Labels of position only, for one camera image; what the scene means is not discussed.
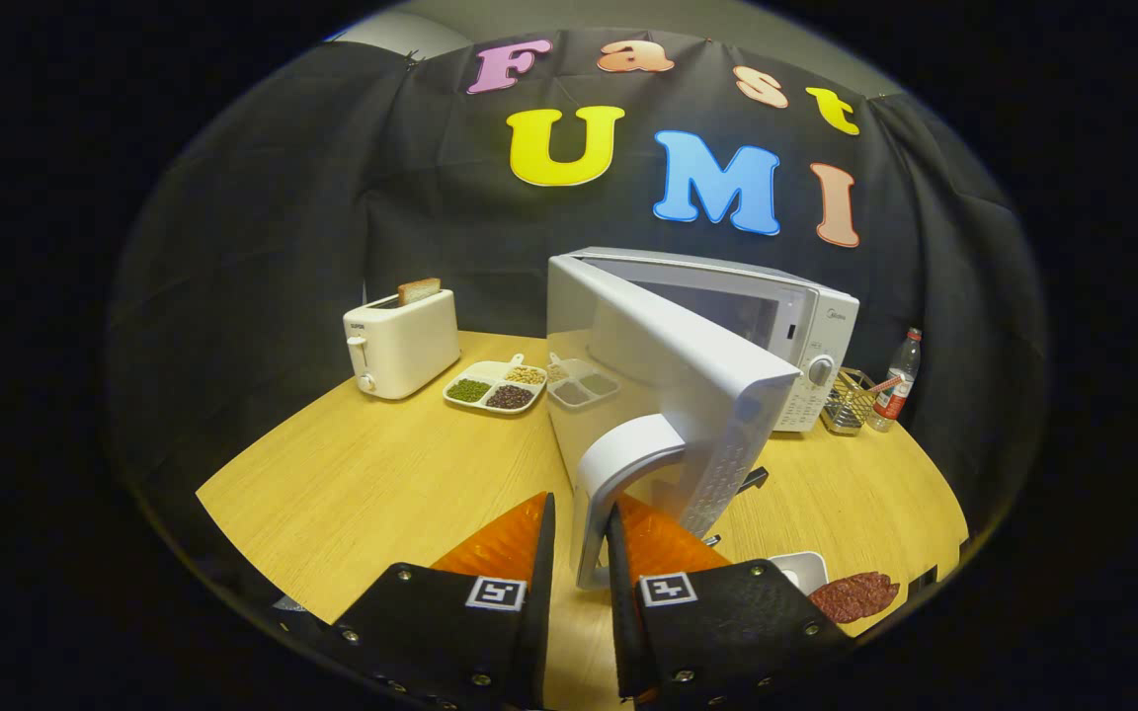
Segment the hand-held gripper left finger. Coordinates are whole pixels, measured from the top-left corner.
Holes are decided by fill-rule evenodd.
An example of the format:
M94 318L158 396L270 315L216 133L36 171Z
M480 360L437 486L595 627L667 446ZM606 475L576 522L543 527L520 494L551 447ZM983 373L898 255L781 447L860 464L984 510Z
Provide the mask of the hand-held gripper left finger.
M331 658L403 710L538 710L555 531L538 491L431 567L391 564L333 622Z

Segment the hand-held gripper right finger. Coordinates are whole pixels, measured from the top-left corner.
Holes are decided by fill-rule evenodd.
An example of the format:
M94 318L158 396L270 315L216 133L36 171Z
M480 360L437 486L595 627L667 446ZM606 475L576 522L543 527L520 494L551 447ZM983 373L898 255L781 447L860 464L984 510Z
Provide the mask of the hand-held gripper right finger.
M620 512L607 552L618 694L635 706L765 706L853 650L772 561L632 580Z

